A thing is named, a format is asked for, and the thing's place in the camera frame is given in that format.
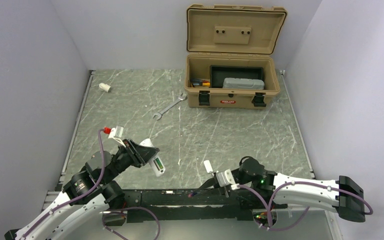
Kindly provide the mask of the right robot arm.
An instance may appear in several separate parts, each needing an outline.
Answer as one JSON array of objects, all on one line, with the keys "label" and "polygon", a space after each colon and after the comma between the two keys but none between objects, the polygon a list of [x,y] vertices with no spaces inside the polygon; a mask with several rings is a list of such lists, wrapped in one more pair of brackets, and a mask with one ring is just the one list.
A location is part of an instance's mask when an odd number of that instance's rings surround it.
[{"label": "right robot arm", "polygon": [[244,156],[236,169],[213,171],[208,160],[204,164],[211,178],[189,198],[215,193],[235,198],[242,209],[263,210],[268,227],[275,223],[271,211],[290,204],[323,209],[356,223],[365,222],[366,216],[374,213],[364,199],[364,190],[348,176],[341,175],[337,180],[292,177],[267,170],[251,156]]}]

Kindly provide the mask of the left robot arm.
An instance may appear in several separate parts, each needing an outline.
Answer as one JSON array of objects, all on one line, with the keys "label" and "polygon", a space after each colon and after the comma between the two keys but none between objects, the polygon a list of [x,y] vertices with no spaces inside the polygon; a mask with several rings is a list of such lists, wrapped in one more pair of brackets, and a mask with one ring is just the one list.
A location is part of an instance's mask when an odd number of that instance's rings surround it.
[{"label": "left robot arm", "polygon": [[126,206],[126,194],[115,178],[129,167],[141,168],[159,153],[150,139],[140,144],[122,140],[118,151],[100,150],[75,173],[53,202],[31,223],[11,229],[6,240],[55,240],[81,225],[89,216]]}]

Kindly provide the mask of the white battery compartment cover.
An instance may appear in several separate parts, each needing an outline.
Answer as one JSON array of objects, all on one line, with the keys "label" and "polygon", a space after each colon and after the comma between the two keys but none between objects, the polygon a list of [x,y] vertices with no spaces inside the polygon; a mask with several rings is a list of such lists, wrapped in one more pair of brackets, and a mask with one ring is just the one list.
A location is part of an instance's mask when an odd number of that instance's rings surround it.
[{"label": "white battery compartment cover", "polygon": [[204,160],[203,161],[203,164],[204,164],[204,167],[205,167],[205,170],[208,174],[211,174],[214,172],[214,169],[212,167],[212,164],[209,160]]}]

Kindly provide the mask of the white remote control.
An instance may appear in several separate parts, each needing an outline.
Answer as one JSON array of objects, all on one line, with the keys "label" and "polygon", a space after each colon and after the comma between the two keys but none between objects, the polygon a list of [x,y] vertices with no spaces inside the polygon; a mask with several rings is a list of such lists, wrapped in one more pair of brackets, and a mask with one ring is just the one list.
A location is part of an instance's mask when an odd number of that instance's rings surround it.
[{"label": "white remote control", "polygon": [[[141,146],[144,146],[144,147],[152,147],[154,148],[155,146],[153,145],[152,141],[150,138],[146,138],[144,139],[141,143],[140,143]],[[156,166],[156,163],[155,163],[155,159],[156,158],[159,158],[161,163],[163,164],[164,168],[162,170],[159,170],[159,168]],[[156,154],[149,162],[149,165],[150,167],[152,168],[154,174],[157,176],[157,177],[161,177],[165,171],[166,171],[166,168],[165,168],[165,165],[163,163],[163,161],[161,160],[160,156],[158,154]]]}]

